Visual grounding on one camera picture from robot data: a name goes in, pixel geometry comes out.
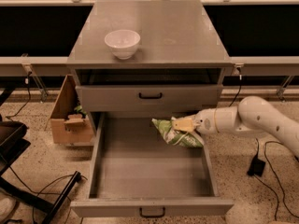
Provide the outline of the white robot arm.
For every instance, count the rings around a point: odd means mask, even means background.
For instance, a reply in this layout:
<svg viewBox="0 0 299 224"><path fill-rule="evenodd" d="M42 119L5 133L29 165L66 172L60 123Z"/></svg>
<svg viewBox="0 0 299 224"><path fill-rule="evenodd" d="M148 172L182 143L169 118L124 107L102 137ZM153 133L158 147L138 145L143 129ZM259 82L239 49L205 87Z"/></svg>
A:
<svg viewBox="0 0 299 224"><path fill-rule="evenodd" d="M283 115L259 96L248 96L236 106L203 109L195 115L174 119L172 128L188 133L238 136L269 133L299 158L299 122Z"/></svg>

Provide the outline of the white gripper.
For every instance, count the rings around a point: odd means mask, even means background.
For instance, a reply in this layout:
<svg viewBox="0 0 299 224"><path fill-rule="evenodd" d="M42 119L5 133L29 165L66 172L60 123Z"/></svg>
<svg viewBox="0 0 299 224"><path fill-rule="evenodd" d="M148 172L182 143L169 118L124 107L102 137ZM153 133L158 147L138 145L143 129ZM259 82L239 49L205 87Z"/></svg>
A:
<svg viewBox="0 0 299 224"><path fill-rule="evenodd" d="M213 134L217 132L214 116L214 109L203 109L198 113L191 115L190 118L173 120L172 127L175 130L187 133L191 133L196 130L203 134Z"/></svg>

